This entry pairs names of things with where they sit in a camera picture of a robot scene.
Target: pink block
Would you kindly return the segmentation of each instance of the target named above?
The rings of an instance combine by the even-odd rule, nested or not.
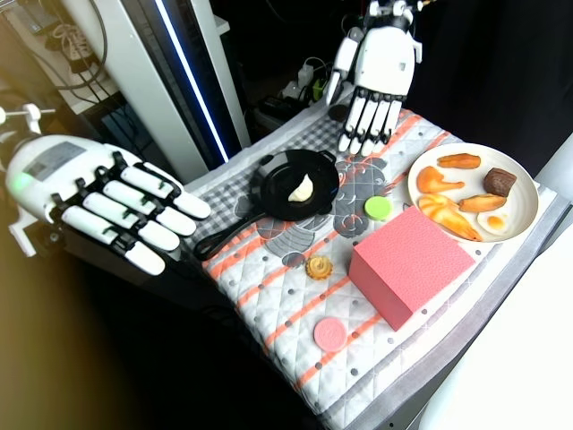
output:
[[[350,279],[394,330],[474,264],[417,208],[355,246]]]

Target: pan handle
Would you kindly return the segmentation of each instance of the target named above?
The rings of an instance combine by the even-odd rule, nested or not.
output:
[[[250,226],[253,222],[264,218],[265,212],[263,210],[253,210],[245,217],[238,220],[232,226],[225,228],[217,233],[206,236],[197,242],[193,249],[193,254],[202,262],[208,260],[213,255],[218,253],[229,240],[235,237],[241,230]]]
[[[332,155],[330,152],[328,152],[327,150],[322,150],[319,152],[320,155],[326,157],[327,159],[329,159],[329,161],[334,164],[337,162],[337,158],[336,156]]]

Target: green disc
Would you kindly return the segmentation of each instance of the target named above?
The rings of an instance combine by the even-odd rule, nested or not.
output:
[[[385,220],[392,212],[392,203],[386,197],[375,195],[366,201],[364,211],[368,218],[375,221]]]

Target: green light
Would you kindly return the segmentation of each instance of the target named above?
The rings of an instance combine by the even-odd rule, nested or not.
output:
[[[12,189],[15,193],[20,193],[24,190],[24,188],[26,188],[29,184],[31,184],[33,180],[34,177],[32,175],[21,172],[12,181]]]

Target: plate of food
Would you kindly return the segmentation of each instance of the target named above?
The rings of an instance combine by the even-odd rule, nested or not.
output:
[[[539,208],[526,170],[504,153],[474,143],[425,152],[410,168],[408,192],[421,212],[460,242],[517,237]]]

